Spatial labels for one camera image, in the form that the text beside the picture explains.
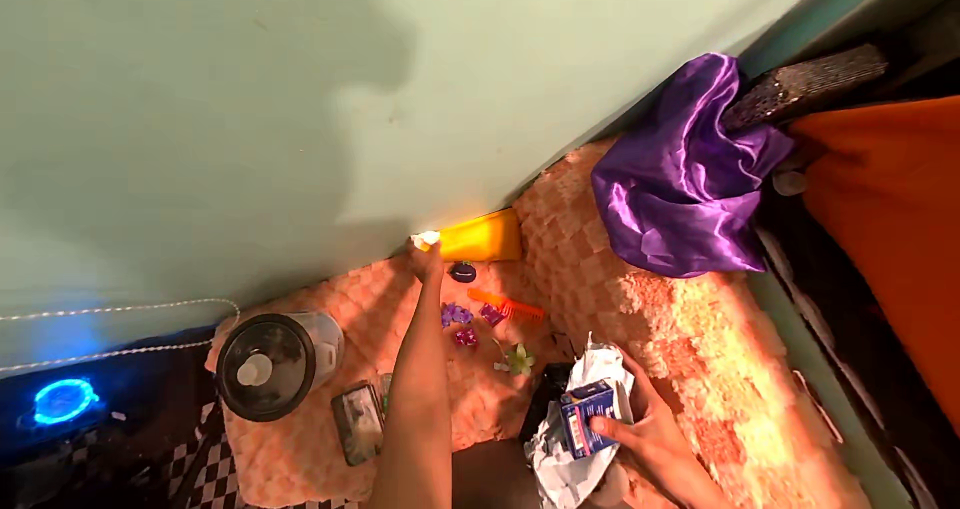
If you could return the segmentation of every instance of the peach fluffy rug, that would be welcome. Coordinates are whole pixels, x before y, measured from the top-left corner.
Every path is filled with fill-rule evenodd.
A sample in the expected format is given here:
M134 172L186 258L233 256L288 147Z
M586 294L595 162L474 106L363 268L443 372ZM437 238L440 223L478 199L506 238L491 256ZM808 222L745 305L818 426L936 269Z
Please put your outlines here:
M570 341L581 352L593 331L595 341L618 343L646 363L691 449L738 507L869 507L812 403L793 384L784 346L742 273L664 278L613 253L590 183L594 164L612 143L570 152L516 201L522 262L476 264L477 281L469 285L444 281L441 300L473 312L482 303L467 297L468 286L541 306L548 314L542 325L475 322L480 345L473 349L449 339L454 450L516 437L540 369L572 360ZM377 459L347 466L330 399L393 370L419 288L397 260L384 260L244 312L246 319L262 312L325 311L346 341L336 375L288 416L250 422L224 409L247 503L366 499ZM210 371L230 323L218 329L206 361ZM524 343L537 357L533 375L494 370L500 351L490 337L504 346ZM629 475L630 505L672 506L638 472Z
M613 143L570 152L513 204L553 326L581 349L592 331L645 362L691 449L738 507L869 507L743 273L666 278L611 250L590 172ZM673 506L639 473L627 502Z

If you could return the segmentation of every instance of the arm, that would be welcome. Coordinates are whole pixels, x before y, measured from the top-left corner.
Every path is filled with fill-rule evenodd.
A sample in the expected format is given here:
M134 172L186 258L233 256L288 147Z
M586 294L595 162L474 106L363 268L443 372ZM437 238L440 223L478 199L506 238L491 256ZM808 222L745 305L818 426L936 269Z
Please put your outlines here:
M447 353L440 325L444 263L439 243L429 252L412 244L407 250L423 285L393 367L369 509L449 508L452 497Z
M624 424L609 417L592 417L590 429L620 442L645 468L654 483L673 502L689 509L728 509L723 490L690 450L690 444L677 426L670 406L660 396L633 357L620 349L623 368L633 375L630 410L636 422Z

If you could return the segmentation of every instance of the blue led light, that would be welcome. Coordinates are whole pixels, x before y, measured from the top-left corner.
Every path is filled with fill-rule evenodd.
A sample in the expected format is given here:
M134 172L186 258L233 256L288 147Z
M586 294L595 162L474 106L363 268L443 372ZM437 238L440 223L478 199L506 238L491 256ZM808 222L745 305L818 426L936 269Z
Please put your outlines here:
M90 383L82 379L62 379L40 389L33 397L33 420L40 425L70 421L100 400Z

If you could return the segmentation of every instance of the green flower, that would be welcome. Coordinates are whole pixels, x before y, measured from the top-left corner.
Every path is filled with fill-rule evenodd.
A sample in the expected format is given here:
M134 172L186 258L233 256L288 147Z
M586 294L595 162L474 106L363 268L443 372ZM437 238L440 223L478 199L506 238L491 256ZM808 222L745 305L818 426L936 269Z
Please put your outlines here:
M516 350L507 351L507 365L510 366L510 373L514 376L520 374L530 376L530 367L536 362L537 358L527 353L527 348L522 343L516 345Z

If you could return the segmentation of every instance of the yellow container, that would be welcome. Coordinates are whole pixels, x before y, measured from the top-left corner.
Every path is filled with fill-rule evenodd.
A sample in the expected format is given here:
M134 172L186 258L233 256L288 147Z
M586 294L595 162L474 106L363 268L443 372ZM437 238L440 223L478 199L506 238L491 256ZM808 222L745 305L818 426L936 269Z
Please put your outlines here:
M439 254L444 261L519 260L522 256L521 221L512 207L439 231ZM421 245L424 251L429 245Z

